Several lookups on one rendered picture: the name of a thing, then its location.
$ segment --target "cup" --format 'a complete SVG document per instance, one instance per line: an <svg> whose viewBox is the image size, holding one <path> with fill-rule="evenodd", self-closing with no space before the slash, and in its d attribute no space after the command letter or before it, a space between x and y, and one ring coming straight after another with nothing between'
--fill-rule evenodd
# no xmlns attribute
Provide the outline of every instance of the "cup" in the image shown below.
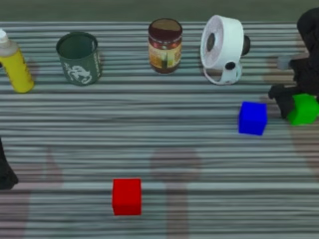
<svg viewBox="0 0 319 239"><path fill-rule="evenodd" d="M95 83L102 74L97 39L86 32L71 32L56 44L64 76L76 86Z"/></svg>

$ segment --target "mustard bottle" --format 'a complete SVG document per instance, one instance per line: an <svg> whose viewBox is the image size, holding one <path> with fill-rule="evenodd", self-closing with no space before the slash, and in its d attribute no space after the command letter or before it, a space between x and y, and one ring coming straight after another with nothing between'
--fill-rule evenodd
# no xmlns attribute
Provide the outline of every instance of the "mustard bottle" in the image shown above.
<svg viewBox="0 0 319 239"><path fill-rule="evenodd" d="M33 88L34 81L18 44L10 40L2 29L0 29L0 63L15 92L27 93Z"/></svg>

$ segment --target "glass jar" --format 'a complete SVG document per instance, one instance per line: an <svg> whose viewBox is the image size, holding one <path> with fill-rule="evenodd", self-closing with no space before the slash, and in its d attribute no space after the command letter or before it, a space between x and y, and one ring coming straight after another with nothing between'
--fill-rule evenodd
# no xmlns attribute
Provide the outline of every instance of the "glass jar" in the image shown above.
<svg viewBox="0 0 319 239"><path fill-rule="evenodd" d="M181 59L182 26L174 19L160 18L149 25L149 58L162 74L175 71Z"/></svg>

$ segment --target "white fan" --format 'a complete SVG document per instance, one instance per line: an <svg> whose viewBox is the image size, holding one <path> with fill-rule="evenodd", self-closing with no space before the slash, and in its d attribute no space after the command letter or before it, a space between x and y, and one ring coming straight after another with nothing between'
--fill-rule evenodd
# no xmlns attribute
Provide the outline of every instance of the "white fan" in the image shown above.
<svg viewBox="0 0 319 239"><path fill-rule="evenodd" d="M244 35L240 21L219 15L206 24L201 38L200 58L206 78L217 85L236 83L242 75L240 57L250 50L250 39ZM207 69L222 70L220 79L213 79Z"/></svg>

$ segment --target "jar label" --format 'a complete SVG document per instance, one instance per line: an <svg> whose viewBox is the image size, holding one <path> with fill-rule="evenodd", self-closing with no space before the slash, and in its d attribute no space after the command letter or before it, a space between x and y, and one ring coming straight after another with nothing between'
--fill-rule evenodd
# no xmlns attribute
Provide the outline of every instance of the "jar label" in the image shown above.
<svg viewBox="0 0 319 239"><path fill-rule="evenodd" d="M149 44L150 63L161 69L173 68L181 59L181 44L174 49L157 49Z"/></svg>

